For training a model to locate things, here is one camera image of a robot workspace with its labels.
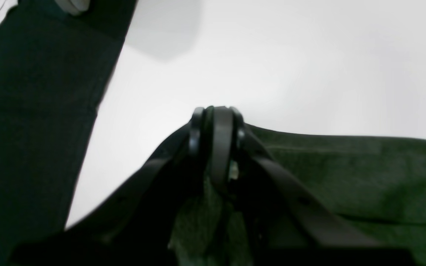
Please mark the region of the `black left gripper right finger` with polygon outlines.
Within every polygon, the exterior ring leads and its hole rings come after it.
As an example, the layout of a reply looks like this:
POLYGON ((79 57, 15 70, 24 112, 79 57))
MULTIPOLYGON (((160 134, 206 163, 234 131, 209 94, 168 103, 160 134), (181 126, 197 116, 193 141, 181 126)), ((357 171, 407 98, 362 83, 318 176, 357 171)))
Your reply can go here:
POLYGON ((376 248, 279 165, 236 108, 213 108, 213 186, 233 192, 256 248, 376 248))

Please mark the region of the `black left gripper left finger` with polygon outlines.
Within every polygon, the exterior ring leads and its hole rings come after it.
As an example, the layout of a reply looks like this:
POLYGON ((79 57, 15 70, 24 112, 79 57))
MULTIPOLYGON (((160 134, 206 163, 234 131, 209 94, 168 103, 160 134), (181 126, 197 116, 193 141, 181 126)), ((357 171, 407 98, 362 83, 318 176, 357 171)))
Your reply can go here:
POLYGON ((167 244, 181 205, 202 187, 204 151, 211 135, 198 107, 148 160, 95 210, 67 230, 71 241, 96 244, 167 244))

